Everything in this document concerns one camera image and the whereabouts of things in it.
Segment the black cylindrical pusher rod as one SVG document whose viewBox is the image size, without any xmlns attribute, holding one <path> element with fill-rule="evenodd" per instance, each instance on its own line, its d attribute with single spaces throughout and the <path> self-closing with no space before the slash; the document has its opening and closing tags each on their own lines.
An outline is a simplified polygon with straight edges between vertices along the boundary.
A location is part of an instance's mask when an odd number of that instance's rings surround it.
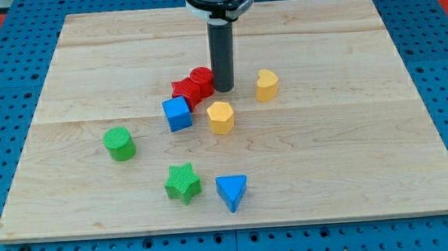
<svg viewBox="0 0 448 251">
<path fill-rule="evenodd" d="M 207 25 L 212 81 L 217 92 L 228 92 L 234 87 L 233 42 L 231 24 Z"/>
</svg>

